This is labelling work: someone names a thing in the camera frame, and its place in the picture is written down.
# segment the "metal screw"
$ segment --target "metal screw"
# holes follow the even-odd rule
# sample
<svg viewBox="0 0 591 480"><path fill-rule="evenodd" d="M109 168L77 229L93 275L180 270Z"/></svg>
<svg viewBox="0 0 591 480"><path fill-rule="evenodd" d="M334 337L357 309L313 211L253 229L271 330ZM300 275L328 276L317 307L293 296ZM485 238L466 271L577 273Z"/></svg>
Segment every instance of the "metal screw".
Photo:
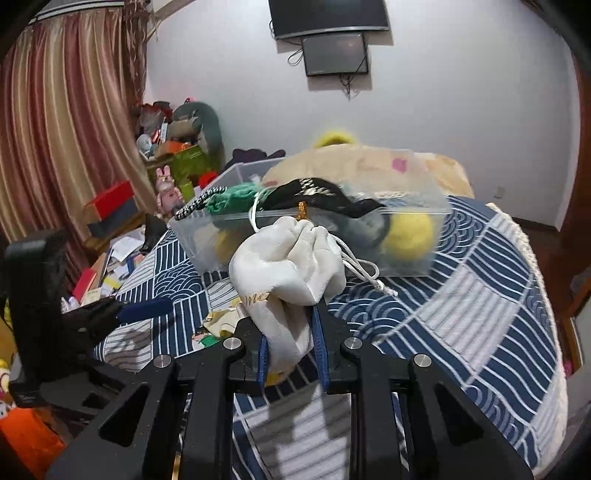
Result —
<svg viewBox="0 0 591 480"><path fill-rule="evenodd" d="M415 355L414 362L418 367L423 367L423 368L427 368L432 363L431 357L428 355L425 355L424 353L420 353L418 355Z"/></svg>
<svg viewBox="0 0 591 480"><path fill-rule="evenodd" d="M363 342L357 337L349 337L345 340L345 347L349 350L357 350L358 348L361 348L362 345Z"/></svg>
<svg viewBox="0 0 591 480"><path fill-rule="evenodd" d="M170 355L159 355L154 359L154 366L156 368L164 368L170 365L173 359L170 358Z"/></svg>
<svg viewBox="0 0 591 480"><path fill-rule="evenodd" d="M241 345L242 341L236 337L226 338L223 341L223 347L228 350L236 350L237 348L240 348Z"/></svg>

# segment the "baseboard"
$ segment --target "baseboard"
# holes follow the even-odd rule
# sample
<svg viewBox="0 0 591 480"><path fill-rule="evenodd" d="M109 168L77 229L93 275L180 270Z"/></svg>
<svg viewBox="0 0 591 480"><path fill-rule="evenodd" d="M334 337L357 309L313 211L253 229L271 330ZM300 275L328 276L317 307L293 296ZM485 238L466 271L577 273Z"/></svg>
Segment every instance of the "baseboard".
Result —
<svg viewBox="0 0 591 480"><path fill-rule="evenodd" d="M523 218L517 218L517 217L513 217L513 220L519 226L522 226L524 228L528 228L530 230L537 230L540 232L558 233L558 230L554 225L546 225L545 223L532 222L531 220L524 220Z"/></svg>

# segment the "pink spot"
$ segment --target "pink spot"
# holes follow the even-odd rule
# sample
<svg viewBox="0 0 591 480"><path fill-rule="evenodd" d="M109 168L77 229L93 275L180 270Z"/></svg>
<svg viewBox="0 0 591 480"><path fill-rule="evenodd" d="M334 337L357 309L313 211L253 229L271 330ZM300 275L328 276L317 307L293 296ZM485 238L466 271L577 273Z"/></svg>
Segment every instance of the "pink spot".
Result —
<svg viewBox="0 0 591 480"><path fill-rule="evenodd" d="M392 168L394 170L398 170L400 173L405 173L407 171L407 161L405 158L395 158L392 160Z"/></svg>

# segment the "black and white braided rope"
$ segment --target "black and white braided rope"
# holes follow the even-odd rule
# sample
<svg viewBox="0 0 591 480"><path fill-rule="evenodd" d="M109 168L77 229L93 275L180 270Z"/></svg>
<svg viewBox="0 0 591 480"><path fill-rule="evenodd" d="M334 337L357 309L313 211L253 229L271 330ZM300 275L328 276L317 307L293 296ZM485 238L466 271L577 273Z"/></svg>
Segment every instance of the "black and white braided rope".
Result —
<svg viewBox="0 0 591 480"><path fill-rule="evenodd" d="M207 205L207 201L216 193L224 193L228 187L214 187L209 190L205 190L199 197L194 198L184 207L182 207L177 213L174 214L175 220L183 220L191 215L195 210L201 210Z"/></svg>

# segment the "blue patterned bedspread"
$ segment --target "blue patterned bedspread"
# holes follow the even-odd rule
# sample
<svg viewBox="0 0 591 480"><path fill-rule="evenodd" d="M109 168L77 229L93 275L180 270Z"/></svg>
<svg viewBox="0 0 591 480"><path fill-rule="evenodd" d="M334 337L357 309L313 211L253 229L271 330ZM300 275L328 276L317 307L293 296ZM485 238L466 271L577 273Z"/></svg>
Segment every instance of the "blue patterned bedspread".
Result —
<svg viewBox="0 0 591 480"><path fill-rule="evenodd" d="M428 353L538 472L563 440L567 408L541 276L520 253L521 231L509 217L475 200L449 200L453 213L430 276L385 277L397 299L350 279L329 310L385 354ZM97 347L98 358L139 371L161 353L189 353L209 310L236 293L227 274L199 276L169 232L119 294L157 296L173 299L174 313L118 328ZM312 355L286 382L260 397L236 395L234 406L235 478L348 477L350 398L321 392ZM404 440L401 451L405 463Z"/></svg>

